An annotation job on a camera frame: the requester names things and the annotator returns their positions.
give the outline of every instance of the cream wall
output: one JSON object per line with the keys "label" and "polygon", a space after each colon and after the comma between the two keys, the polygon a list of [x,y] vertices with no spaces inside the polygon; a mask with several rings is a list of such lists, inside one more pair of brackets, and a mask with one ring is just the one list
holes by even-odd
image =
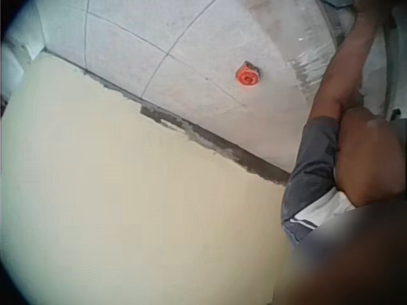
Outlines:
{"label": "cream wall", "polygon": [[283,187],[42,54],[3,118],[1,257],[33,304],[265,305]]}

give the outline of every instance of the ceiling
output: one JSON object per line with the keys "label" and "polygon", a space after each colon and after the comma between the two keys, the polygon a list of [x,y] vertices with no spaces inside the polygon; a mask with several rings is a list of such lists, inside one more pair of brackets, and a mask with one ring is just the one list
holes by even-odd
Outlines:
{"label": "ceiling", "polygon": [[[316,0],[36,0],[9,40],[22,41],[31,58],[46,46],[290,172],[337,34],[353,22],[347,10],[335,15],[330,8],[329,14],[322,5]],[[385,84],[383,37],[376,45],[366,77]],[[261,71],[256,86],[235,79],[245,61]],[[385,85],[370,90],[380,99],[372,103],[380,106]]]}

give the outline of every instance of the gray plaster patch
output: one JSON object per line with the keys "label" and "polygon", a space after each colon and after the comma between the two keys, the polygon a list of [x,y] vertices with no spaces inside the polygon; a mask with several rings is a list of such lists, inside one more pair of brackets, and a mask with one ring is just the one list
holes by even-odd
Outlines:
{"label": "gray plaster patch", "polygon": [[[70,62],[49,50],[46,50],[46,52]],[[204,146],[205,148],[213,150],[225,158],[233,160],[240,166],[244,167],[249,173],[256,174],[263,179],[278,185],[284,186],[287,184],[289,173],[285,170],[249,153],[238,145],[231,143],[196,124],[180,118],[176,114],[166,111],[165,109],[155,106],[152,103],[131,94],[130,92],[110,83],[109,81],[100,78],[92,72],[83,70],[81,67],[78,68],[84,75],[98,81],[103,87],[120,92],[125,98],[141,104],[142,115],[145,115],[146,117],[156,121],[166,128],[170,128],[171,130],[175,130],[173,126],[184,130],[190,140]]]}

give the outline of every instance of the red ceiling fixture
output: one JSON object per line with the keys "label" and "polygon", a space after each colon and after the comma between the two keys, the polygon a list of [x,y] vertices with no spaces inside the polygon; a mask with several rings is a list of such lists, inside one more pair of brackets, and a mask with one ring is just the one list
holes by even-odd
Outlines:
{"label": "red ceiling fixture", "polygon": [[236,79],[244,86],[254,86],[259,83],[260,69],[250,62],[244,62],[243,66],[236,72]]}

